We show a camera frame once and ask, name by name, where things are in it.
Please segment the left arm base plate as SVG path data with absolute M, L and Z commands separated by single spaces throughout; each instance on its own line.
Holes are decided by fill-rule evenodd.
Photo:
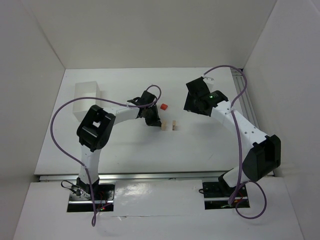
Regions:
M 68 213 L 89 213 L 93 212 L 92 198 L 89 193 L 77 185 L 72 184 L 69 189 L 67 205 Z M 114 210 L 114 184 L 101 184 L 97 186 L 94 194 L 94 204 L 99 212 L 112 212 Z

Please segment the natural wood block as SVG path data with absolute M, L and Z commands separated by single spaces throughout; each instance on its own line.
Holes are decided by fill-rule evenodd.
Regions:
M 175 131 L 177 129 L 177 122 L 176 120 L 172 121 L 172 130 Z
M 167 129 L 167 122 L 164 120 L 162 123 L 161 123 L 161 130 L 162 131 L 165 131 Z

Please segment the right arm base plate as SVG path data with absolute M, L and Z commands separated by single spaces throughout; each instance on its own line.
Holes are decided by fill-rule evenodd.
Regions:
M 238 208 L 250 208 L 245 186 L 239 189 L 233 203 L 228 204 L 235 189 L 235 187 L 222 189 L 219 182 L 203 182 L 202 188 L 198 192 L 203 195 L 205 210 L 234 209 L 237 204 Z

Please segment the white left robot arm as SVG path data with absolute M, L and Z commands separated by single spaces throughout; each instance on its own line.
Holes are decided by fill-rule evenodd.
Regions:
M 109 141 L 116 124 L 144 118 L 147 126 L 162 126 L 156 100 L 154 94 L 145 90 L 140 97 L 130 99 L 124 105 L 90 107 L 76 131 L 81 145 L 82 163 L 76 184 L 84 192 L 90 195 L 98 190 L 101 150 Z

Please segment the white perforated box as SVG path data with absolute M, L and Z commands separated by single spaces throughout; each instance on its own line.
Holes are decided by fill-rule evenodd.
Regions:
M 96 81 L 80 82 L 75 84 L 74 98 L 94 97 L 100 98 L 101 92 Z M 98 99 L 81 99 L 73 102 L 72 113 L 78 122 L 81 122 L 88 110 L 93 105 L 100 105 L 101 101 Z

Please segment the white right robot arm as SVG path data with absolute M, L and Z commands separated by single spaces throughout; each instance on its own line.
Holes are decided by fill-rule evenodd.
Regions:
M 242 149 L 242 168 L 238 166 L 218 178 L 223 191 L 235 189 L 239 173 L 240 183 L 257 182 L 281 164 L 281 140 L 275 134 L 268 136 L 251 124 L 241 113 L 232 108 L 231 102 L 219 90 L 211 92 L 203 77 L 186 84 L 188 89 L 184 110 L 209 116 L 220 122 L 230 132 L 236 134 L 238 124 Z

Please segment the red wood cylinder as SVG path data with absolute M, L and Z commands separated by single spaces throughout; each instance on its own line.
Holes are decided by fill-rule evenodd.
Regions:
M 160 108 L 165 111 L 168 108 L 168 105 L 163 103 L 161 104 Z

